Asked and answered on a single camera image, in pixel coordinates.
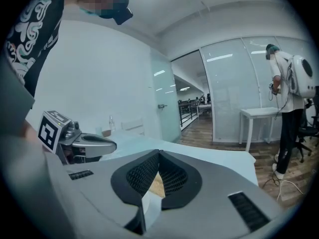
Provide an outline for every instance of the person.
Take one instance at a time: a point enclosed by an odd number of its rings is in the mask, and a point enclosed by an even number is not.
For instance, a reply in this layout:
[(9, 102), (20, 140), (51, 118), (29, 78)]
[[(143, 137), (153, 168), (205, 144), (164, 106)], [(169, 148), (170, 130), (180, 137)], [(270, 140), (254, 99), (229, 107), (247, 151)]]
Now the person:
[(270, 61), (273, 79), (273, 93), (281, 100), (282, 130), (280, 138), (280, 150), (275, 155), (272, 170), (279, 180), (282, 180), (289, 165), (292, 150), (297, 139), (297, 133), (301, 123), (304, 109), (304, 99), (289, 92), (288, 61), (291, 54), (281, 51), (276, 45), (268, 44), (266, 47), (266, 59)]
[(200, 97), (200, 103), (201, 103), (202, 105), (205, 104), (205, 96), (204, 96), (204, 95), (202, 95), (202, 96)]
[(207, 94), (207, 103), (210, 104), (210, 93)]
[[(5, 41), (5, 54), (11, 69), (34, 97), (43, 64), (58, 40), (64, 6), (76, 4), (88, 14), (113, 18), (114, 14), (125, 10), (128, 3), (129, 0), (32, 0)], [(21, 136), (38, 142), (37, 132), (26, 120)]]

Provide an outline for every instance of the sneaker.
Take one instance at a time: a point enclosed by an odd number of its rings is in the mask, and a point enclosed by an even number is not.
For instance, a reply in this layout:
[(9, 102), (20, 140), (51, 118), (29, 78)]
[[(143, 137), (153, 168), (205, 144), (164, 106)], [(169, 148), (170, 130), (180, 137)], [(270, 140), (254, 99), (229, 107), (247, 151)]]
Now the sneaker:
[(282, 180), (284, 178), (284, 174), (277, 172), (277, 164), (273, 164), (272, 169), (278, 180)]

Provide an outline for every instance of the desk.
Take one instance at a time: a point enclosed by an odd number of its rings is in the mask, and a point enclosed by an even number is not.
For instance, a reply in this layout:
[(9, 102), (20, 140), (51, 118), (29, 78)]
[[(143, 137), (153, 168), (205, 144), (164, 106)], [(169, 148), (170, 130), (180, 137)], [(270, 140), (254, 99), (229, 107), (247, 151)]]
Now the desk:
[(132, 155), (148, 149), (162, 149), (228, 167), (247, 180), (258, 185), (255, 172), (255, 158), (245, 151), (227, 151), (185, 146), (163, 140), (152, 139), (124, 130), (116, 130), (108, 139), (117, 143), (118, 148), (104, 155), (100, 161)]
[(274, 127), (274, 118), (276, 116), (281, 116), (281, 112), (278, 112), (278, 108), (275, 107), (265, 107), (265, 108), (253, 108), (253, 109), (242, 109), (240, 111), (240, 134), (239, 134), (239, 144), (243, 141), (243, 134), (244, 134), (244, 116), (249, 119), (249, 126), (248, 126), (248, 137), (247, 137), (247, 144), (246, 144), (246, 152), (249, 152), (251, 137), (253, 133), (253, 123), (254, 119), (264, 119), (270, 118), (270, 129), (269, 129), (269, 137), (267, 143), (270, 143), (271, 134), (273, 132)]
[(197, 114), (199, 116), (198, 108), (200, 110), (202, 110), (202, 109), (211, 109), (211, 105), (198, 105), (196, 108), (197, 108)]

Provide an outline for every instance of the white wall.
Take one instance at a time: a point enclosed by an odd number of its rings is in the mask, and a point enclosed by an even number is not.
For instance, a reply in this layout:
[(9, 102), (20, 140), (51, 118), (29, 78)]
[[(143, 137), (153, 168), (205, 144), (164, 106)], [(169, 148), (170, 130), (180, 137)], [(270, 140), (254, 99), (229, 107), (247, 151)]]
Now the white wall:
[(200, 99), (202, 94), (203, 92), (200, 90), (189, 89), (186, 91), (177, 91), (177, 98), (178, 100), (188, 101), (188, 99), (194, 100), (196, 97)]
[(118, 26), (112, 19), (105, 20), (104, 18), (89, 15), (80, 10), (77, 5), (71, 4), (67, 5), (64, 8), (62, 19), (88, 22), (116, 29), (124, 34), (132, 36), (133, 38), (145, 43), (146, 45), (164, 54), (164, 51), (159, 45), (158, 38), (152, 34), (150, 28), (147, 25), (140, 23), (135, 17), (131, 18), (125, 24)]
[(41, 71), (27, 120), (36, 129), (42, 111), (79, 121), (84, 132), (142, 117), (145, 134), (161, 138), (150, 47), (116, 30), (63, 20), (59, 40)]
[(278, 35), (307, 40), (307, 31), (282, 6), (232, 3), (172, 26), (161, 37), (169, 59), (200, 47), (238, 37)]
[(203, 91), (203, 84), (201, 80), (197, 76), (197, 71), (194, 69), (192, 70), (185, 70), (183, 67), (181, 67), (177, 61), (173, 61), (171, 63), (171, 68), (173, 70), (173, 73), (189, 83), (190, 85), (194, 86), (195, 88)]

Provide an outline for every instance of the black office chair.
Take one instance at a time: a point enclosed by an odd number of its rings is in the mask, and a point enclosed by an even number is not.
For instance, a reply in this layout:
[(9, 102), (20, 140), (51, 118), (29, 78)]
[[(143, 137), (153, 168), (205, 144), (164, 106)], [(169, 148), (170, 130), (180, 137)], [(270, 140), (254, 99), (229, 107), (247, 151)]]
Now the black office chair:
[(299, 141), (295, 143), (295, 148), (297, 148), (300, 151), (301, 154), (301, 160), (300, 162), (304, 162), (304, 151), (303, 149), (309, 151), (308, 156), (311, 155), (312, 150), (308, 148), (307, 146), (303, 145), (303, 142), (305, 142), (305, 137), (317, 137), (319, 138), (319, 130), (316, 128), (316, 125), (318, 124), (318, 113), (316, 112), (316, 116), (313, 116), (313, 126), (308, 126), (307, 116), (306, 116), (306, 109), (308, 109), (312, 105), (312, 102), (308, 100), (308, 104), (306, 105), (306, 108), (304, 109), (301, 125), (299, 127), (298, 131), (298, 138)]

